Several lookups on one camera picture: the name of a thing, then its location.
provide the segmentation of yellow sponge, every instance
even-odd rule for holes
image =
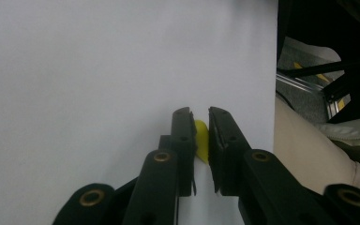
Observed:
[[[208,160],[208,147],[209,147],[209,131],[206,124],[202,120],[195,121],[195,128],[197,129],[197,135],[195,140],[197,142],[197,157],[204,163],[209,164]]]

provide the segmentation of white backdrop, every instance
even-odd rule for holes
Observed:
[[[271,150],[276,0],[0,1],[0,224],[51,224],[90,183],[136,177],[172,112],[232,113]],[[180,224],[243,224],[196,163]]]

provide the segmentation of metal grommet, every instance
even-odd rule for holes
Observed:
[[[252,153],[253,159],[260,162],[266,162],[270,160],[270,156],[264,152],[254,152]]]
[[[337,191],[337,195],[345,203],[360,207],[360,194],[358,192],[341,188]]]
[[[171,158],[171,155],[169,155],[169,153],[166,152],[160,152],[160,153],[156,153],[154,155],[154,160],[158,161],[158,162],[164,162],[167,161]]]
[[[80,205],[89,207],[101,203],[104,199],[104,191],[100,189],[92,189],[85,192],[80,198]]]

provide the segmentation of white surface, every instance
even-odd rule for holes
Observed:
[[[51,224],[90,183],[119,188],[172,112],[228,110],[271,150],[277,1],[0,1],[0,224]],[[243,224],[196,161],[180,224]]]

